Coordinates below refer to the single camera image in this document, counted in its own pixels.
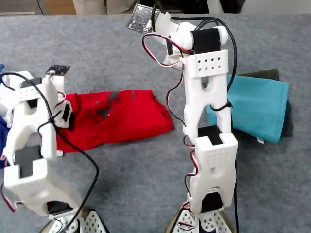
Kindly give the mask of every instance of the folded fabric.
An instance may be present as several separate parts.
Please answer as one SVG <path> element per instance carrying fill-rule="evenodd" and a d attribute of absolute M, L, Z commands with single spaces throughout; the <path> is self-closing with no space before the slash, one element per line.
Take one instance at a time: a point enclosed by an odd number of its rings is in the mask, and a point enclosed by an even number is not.
<path fill-rule="evenodd" d="M 253 78 L 261 78 L 261 79 L 272 79 L 280 81 L 279 72 L 277 69 L 270 70 L 261 70 L 252 73 L 240 74 L 240 76 L 253 77 Z M 285 116 L 284 116 L 284 124 L 282 129 L 281 137 L 291 137 L 293 135 L 293 123 L 291 117 L 292 107 L 287 99 Z"/>
<path fill-rule="evenodd" d="M 102 143 L 153 137 L 173 129 L 169 112 L 151 90 L 68 94 L 67 100 L 72 104 L 73 125 L 60 131 L 82 150 Z M 57 149 L 75 151 L 59 136 Z"/>
<path fill-rule="evenodd" d="M 286 110 L 288 83 L 236 76 L 228 93 L 235 129 L 270 142 L 281 137 Z M 207 107 L 208 124 L 216 125 L 216 115 Z"/>

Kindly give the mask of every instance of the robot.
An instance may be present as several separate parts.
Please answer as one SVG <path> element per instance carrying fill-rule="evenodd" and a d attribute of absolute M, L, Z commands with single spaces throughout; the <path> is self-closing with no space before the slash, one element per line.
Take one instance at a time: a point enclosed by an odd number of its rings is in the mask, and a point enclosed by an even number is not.
<path fill-rule="evenodd" d="M 183 132 L 193 144 L 189 147 L 194 148 L 190 156 L 195 168 L 185 177 L 191 177 L 189 187 L 185 180 L 187 201 L 170 233 L 231 232 L 220 214 L 232 202 L 238 148 L 227 99 L 228 50 L 221 48 L 228 40 L 226 27 L 198 30 L 188 22 L 174 23 L 169 13 L 138 4 L 128 28 L 145 33 L 142 43 L 150 57 L 164 67 L 182 70 L 184 79 Z M 163 63 L 145 45 L 144 38 L 149 36 L 166 45 Z M 208 77 L 207 87 L 202 87 L 203 77 Z M 217 126 L 198 129 L 208 105 L 216 112 Z"/>
<path fill-rule="evenodd" d="M 86 219 L 82 217 L 80 194 L 51 166 L 60 154 L 56 148 L 56 127 L 68 128 L 73 116 L 64 94 L 64 75 L 68 70 L 69 66 L 53 65 L 44 78 L 33 78 L 25 71 L 0 75 L 1 104 L 7 110 L 5 118 L 11 127 L 3 150 L 11 165 L 4 169 L 4 187 L 39 216 L 56 219 L 50 233 L 106 233 L 96 211 L 91 211 Z M 36 132 L 41 145 L 28 146 L 29 137 Z"/>

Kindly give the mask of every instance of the red cloth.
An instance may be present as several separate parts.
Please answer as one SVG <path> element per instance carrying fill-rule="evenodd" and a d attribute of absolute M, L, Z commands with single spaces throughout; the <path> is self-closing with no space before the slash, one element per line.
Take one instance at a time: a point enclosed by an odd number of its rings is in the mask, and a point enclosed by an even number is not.
<path fill-rule="evenodd" d="M 60 131 L 82 150 L 102 143 L 153 137 L 173 129 L 169 112 L 151 90 L 68 94 L 67 100 L 74 113 L 73 128 Z M 59 136 L 57 149 L 75 151 Z"/>

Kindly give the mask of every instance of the teal cloth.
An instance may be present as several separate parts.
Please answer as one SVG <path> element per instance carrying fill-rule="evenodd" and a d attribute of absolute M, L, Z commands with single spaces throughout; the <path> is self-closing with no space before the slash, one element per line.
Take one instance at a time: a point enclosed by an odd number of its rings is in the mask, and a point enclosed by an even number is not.
<path fill-rule="evenodd" d="M 235 76 L 229 90 L 233 128 L 259 139 L 281 138 L 289 84 L 270 79 Z M 216 125 L 215 112 L 207 107 L 209 125 Z"/>

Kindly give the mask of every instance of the gray carpet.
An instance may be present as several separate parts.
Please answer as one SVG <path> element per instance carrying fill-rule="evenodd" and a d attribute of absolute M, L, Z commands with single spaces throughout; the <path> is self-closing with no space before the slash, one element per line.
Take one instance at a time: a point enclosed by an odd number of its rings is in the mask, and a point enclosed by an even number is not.
<path fill-rule="evenodd" d="M 128 30 L 129 16 L 2 17 L 0 63 L 7 70 L 44 74 L 51 64 L 72 65 L 66 92 L 153 89 L 161 102 L 179 72 L 152 61 L 142 35 Z M 242 233 L 310 232 L 311 102 L 310 15 L 222 16 L 238 46 L 238 73 L 277 68 L 290 83 L 294 136 L 278 144 L 239 140 L 238 202 Z M 165 49 L 150 47 L 159 58 Z M 172 94 L 183 115 L 184 90 Z M 87 205 L 99 212 L 112 233 L 160 233 L 185 201 L 184 175 L 193 165 L 182 144 L 182 125 L 166 135 L 89 151 L 101 173 Z M 79 154 L 58 159 L 64 178 L 85 194 L 94 175 Z M 226 210 L 233 219 L 233 207 Z M 21 207 L 11 213 L 0 201 L 1 232 L 38 232 L 47 219 Z"/>

